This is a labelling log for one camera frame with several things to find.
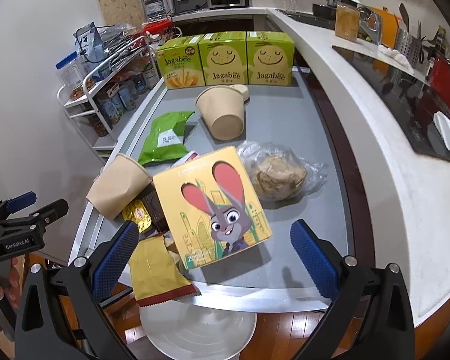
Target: blue gripper pad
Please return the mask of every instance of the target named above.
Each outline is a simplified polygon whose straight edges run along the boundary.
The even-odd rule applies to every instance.
[[[320,295],[335,301],[340,292],[338,272],[300,221],[292,224],[290,241]]]
[[[9,214],[13,214],[20,210],[23,210],[25,207],[35,204],[36,201],[37,201],[37,195],[35,195],[34,192],[30,191],[30,192],[24,193],[23,195],[20,195],[17,198],[10,199],[7,203],[6,210]]]
[[[129,222],[95,269],[91,277],[91,293],[96,302],[108,298],[112,293],[137,247],[138,234],[137,224]]]

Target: judy hopps rabbit illustration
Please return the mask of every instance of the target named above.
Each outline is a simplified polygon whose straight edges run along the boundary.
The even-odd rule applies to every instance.
[[[218,161],[211,168],[214,179],[231,205],[217,207],[200,188],[191,183],[182,185],[185,200],[210,215],[211,237],[226,242],[222,257],[248,247],[243,235],[252,226],[245,210],[245,194],[238,172],[229,163]]]

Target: rabbit ear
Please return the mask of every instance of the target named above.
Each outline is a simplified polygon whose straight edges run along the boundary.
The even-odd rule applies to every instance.
[[[243,184],[235,168],[229,163],[218,161],[211,168],[211,174],[232,204],[237,204],[239,207],[244,208],[245,195],[243,192]]]
[[[183,184],[182,195],[192,206],[206,212],[210,216],[215,215],[215,204],[196,185],[191,183]]]

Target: green snack box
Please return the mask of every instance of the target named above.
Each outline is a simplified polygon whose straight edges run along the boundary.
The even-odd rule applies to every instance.
[[[248,84],[247,33],[212,32],[199,41],[207,85]]]
[[[160,73],[169,89],[204,86],[198,42],[203,35],[170,39],[157,49]]]
[[[248,83],[290,85],[294,50],[284,32],[247,32]]]

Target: bread in plastic bag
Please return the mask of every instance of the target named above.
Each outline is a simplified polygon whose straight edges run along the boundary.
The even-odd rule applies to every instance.
[[[315,192],[324,184],[323,164],[308,163],[288,146],[246,140],[236,151],[260,200],[294,198],[302,191]]]

